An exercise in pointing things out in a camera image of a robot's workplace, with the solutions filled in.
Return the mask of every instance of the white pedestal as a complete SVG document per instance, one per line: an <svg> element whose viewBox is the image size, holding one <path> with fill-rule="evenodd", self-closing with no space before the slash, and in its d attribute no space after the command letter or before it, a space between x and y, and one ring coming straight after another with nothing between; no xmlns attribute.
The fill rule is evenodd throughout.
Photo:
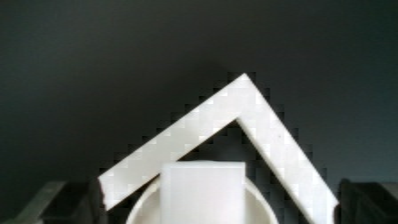
<svg viewBox="0 0 398 224"><path fill-rule="evenodd" d="M175 162L163 165L161 224L244 223L244 164Z"/></svg>

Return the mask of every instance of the white rectangular block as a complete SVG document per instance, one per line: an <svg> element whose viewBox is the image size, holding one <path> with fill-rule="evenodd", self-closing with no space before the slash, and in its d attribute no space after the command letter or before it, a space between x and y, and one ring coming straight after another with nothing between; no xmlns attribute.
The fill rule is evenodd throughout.
<svg viewBox="0 0 398 224"><path fill-rule="evenodd" d="M159 181L161 224L243 224L243 162L166 163Z"/></svg>

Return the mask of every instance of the dark gray background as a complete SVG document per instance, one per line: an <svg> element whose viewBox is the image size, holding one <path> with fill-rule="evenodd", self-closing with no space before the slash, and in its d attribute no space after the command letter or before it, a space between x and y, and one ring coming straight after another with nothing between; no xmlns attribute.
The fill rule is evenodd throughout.
<svg viewBox="0 0 398 224"><path fill-rule="evenodd" d="M227 72L255 72L333 193L340 178L398 181L395 62L395 1L1 1L0 220L45 181L97 176ZM251 148L228 129L205 145Z"/></svg>

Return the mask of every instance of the black object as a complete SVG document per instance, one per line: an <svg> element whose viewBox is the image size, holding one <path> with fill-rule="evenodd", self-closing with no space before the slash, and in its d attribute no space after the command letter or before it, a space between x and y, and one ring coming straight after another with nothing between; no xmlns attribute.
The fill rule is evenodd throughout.
<svg viewBox="0 0 398 224"><path fill-rule="evenodd" d="M398 198L379 183L340 181L340 224L398 224Z"/></svg>
<svg viewBox="0 0 398 224"><path fill-rule="evenodd" d="M97 180L67 182L40 215L44 224L106 224Z"/></svg>

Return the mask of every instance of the white chevron shape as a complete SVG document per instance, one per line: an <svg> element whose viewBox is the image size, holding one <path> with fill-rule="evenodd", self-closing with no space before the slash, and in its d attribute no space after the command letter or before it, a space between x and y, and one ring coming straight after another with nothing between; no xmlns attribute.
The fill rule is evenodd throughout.
<svg viewBox="0 0 398 224"><path fill-rule="evenodd" d="M234 120L308 223L331 224L337 199L244 74L97 177L106 210Z"/></svg>

